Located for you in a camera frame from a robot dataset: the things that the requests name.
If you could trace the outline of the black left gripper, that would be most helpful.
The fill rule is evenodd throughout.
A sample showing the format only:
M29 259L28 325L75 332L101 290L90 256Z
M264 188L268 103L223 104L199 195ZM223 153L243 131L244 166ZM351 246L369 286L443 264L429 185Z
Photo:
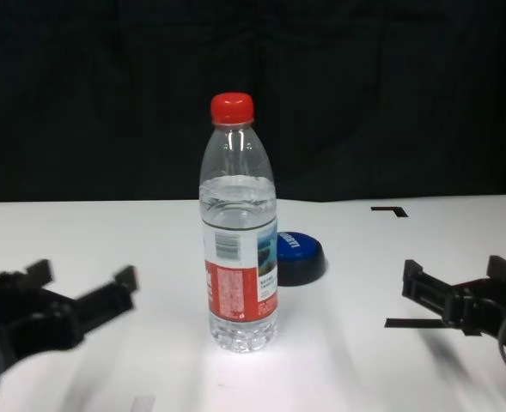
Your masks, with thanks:
M76 301L42 289L52 280L48 259L23 272L0 272L0 375L32 355L75 348L84 333L134 309L134 266Z

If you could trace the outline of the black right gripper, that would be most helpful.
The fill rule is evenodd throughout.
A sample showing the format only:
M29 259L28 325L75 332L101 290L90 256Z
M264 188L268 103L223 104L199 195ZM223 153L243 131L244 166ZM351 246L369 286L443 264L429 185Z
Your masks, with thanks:
M439 316L407 319L405 325L448 325L465 335L497 338L506 319L506 259L491 255L486 275L451 286L426 274L416 261L405 260L402 296Z

